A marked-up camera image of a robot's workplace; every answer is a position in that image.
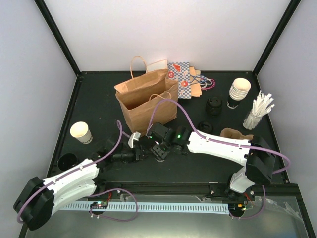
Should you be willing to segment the large brown paper bag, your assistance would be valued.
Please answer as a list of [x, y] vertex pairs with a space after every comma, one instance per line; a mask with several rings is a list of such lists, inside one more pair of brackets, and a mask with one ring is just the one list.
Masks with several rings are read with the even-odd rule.
[[168, 69], [146, 70], [141, 76], [131, 78], [114, 86], [125, 122], [132, 133], [144, 135], [149, 125], [166, 124], [177, 117], [177, 106], [164, 99], [178, 101], [178, 82], [168, 78]]

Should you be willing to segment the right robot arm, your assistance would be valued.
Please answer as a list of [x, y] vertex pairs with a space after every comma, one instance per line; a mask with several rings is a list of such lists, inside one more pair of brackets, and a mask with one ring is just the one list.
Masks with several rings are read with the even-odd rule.
[[214, 191], [216, 197], [238, 200], [253, 185], [269, 185], [272, 181], [275, 156], [260, 137], [252, 140], [224, 138], [202, 131], [190, 132], [183, 126], [173, 130], [158, 122], [150, 126], [146, 136], [155, 142], [151, 151], [157, 161], [164, 161], [172, 152], [180, 155], [207, 154], [241, 165], [224, 191]]

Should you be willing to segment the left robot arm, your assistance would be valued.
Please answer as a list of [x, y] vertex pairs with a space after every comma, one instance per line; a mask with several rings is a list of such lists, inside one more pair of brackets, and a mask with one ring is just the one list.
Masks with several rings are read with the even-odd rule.
[[119, 136], [118, 141], [111, 137], [90, 157], [79, 164], [70, 165], [69, 169], [59, 159], [60, 174], [45, 179], [34, 177], [27, 182], [13, 205], [17, 221], [25, 223], [29, 230], [34, 231], [58, 210], [78, 199], [126, 192], [122, 187], [106, 189], [102, 174], [113, 162], [133, 163], [145, 158], [150, 151], [150, 143], [150, 139], [145, 136]]

